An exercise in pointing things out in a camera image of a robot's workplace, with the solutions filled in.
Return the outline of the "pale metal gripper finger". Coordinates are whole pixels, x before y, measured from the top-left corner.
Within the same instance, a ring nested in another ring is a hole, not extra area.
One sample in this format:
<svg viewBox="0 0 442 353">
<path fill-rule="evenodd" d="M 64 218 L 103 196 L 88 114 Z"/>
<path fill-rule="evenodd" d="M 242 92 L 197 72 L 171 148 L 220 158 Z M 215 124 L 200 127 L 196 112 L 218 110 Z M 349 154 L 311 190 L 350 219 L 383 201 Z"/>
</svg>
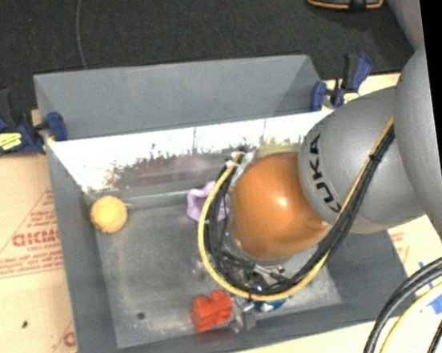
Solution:
<svg viewBox="0 0 442 353">
<path fill-rule="evenodd" d="M 257 326 L 256 318 L 255 318 L 255 315 L 256 315 L 255 309 L 251 308 L 251 309 L 243 311 L 242 313 L 243 313 L 244 329 L 246 331 L 254 329 Z"/>
<path fill-rule="evenodd" d="M 243 308 L 240 303 L 236 300 L 231 301 L 231 319 L 230 319 L 230 327 L 231 331 L 235 334 L 241 333 L 244 331 L 244 319 L 243 319 Z"/>
</svg>

